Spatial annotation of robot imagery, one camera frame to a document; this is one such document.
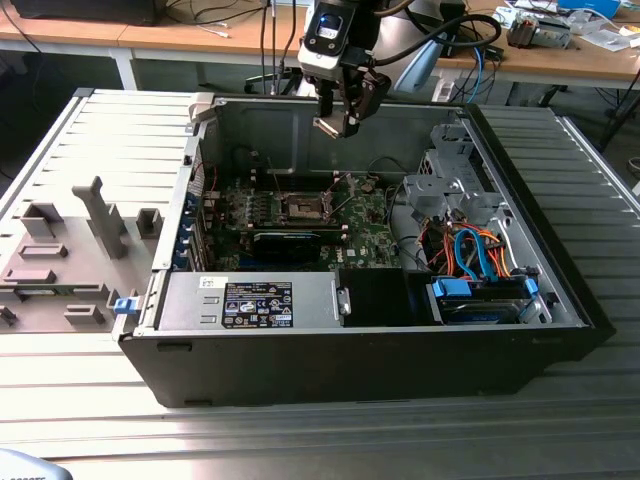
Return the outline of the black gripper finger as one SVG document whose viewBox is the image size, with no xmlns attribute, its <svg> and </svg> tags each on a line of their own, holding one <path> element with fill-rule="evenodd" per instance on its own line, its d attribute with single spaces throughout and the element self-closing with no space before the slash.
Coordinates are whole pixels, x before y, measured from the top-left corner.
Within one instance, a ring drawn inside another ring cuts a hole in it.
<svg viewBox="0 0 640 480">
<path fill-rule="evenodd" d="M 341 98 L 344 104 L 341 136 L 358 132 L 360 122 L 374 115 L 391 87 L 391 79 L 374 69 L 371 51 L 347 47 L 341 56 Z"/>
<path fill-rule="evenodd" d="M 328 118 L 333 112 L 335 82 L 325 79 L 316 79 L 315 88 L 318 97 L 318 118 Z"/>
</svg>

